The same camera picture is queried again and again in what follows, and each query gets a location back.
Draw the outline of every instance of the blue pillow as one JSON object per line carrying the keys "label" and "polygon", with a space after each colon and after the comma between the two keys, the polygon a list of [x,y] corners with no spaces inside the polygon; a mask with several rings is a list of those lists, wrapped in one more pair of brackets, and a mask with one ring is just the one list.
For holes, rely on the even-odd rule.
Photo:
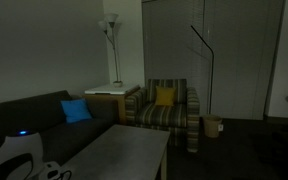
{"label": "blue pillow", "polygon": [[85,99],[61,101],[61,104],[66,115],[66,122],[68,123],[73,123],[85,119],[92,119],[92,116],[88,111]]}

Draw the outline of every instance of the floor lamp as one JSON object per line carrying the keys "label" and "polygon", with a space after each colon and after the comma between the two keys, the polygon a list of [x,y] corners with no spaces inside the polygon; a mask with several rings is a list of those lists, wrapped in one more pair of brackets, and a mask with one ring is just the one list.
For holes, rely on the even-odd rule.
{"label": "floor lamp", "polygon": [[212,53],[212,64],[211,64],[211,72],[210,72],[210,85],[209,85],[209,93],[208,93],[208,108],[207,113],[211,114],[212,109],[212,89],[213,89],[213,69],[214,69],[214,52],[213,49],[206,43],[206,41],[203,39],[203,37],[196,31],[196,29],[191,25],[191,28],[194,30],[194,32],[197,34],[197,36],[203,41],[203,43],[208,47],[208,49]]}
{"label": "floor lamp", "polygon": [[[115,21],[117,17],[118,17],[118,14],[114,14],[114,13],[105,14],[104,21],[99,21],[98,25],[105,33],[108,41],[112,44],[113,51],[114,51],[115,72],[116,72],[116,81],[114,81],[113,84],[115,87],[121,87],[123,86],[123,82],[120,80],[120,77],[119,77],[118,62],[117,62],[117,55],[116,55],[116,48],[115,48],[116,47],[115,33],[114,33]],[[109,24],[109,26],[111,27],[112,38],[108,36],[107,24]]]}

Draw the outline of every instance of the striped armchair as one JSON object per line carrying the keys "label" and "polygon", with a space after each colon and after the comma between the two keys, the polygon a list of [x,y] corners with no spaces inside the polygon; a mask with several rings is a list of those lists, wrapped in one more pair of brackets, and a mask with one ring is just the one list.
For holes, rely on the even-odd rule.
{"label": "striped armchair", "polygon": [[[186,85],[186,79],[149,79],[125,100],[127,124],[170,131],[170,145],[197,152],[200,104],[196,90]],[[155,105],[156,86],[176,89],[174,106]]]}

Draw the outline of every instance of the sofa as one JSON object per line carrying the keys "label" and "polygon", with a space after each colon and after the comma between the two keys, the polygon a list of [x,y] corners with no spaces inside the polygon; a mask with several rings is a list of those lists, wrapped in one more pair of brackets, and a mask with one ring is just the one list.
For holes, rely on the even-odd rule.
{"label": "sofa", "polygon": [[115,100],[87,99],[92,119],[67,123],[61,101],[70,100],[72,96],[63,90],[0,103],[0,146],[15,131],[37,131],[44,162],[63,165],[118,120]]}
{"label": "sofa", "polygon": [[125,109],[128,125],[169,131],[169,145],[198,151],[200,103],[186,79],[148,79],[125,99]]}

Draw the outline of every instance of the gray coffee table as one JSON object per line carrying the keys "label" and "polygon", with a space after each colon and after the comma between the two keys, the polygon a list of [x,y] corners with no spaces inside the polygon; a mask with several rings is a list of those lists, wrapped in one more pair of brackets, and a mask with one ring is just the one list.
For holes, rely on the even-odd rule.
{"label": "gray coffee table", "polygon": [[73,180],[154,180],[167,171],[170,133],[114,125],[62,166]]}

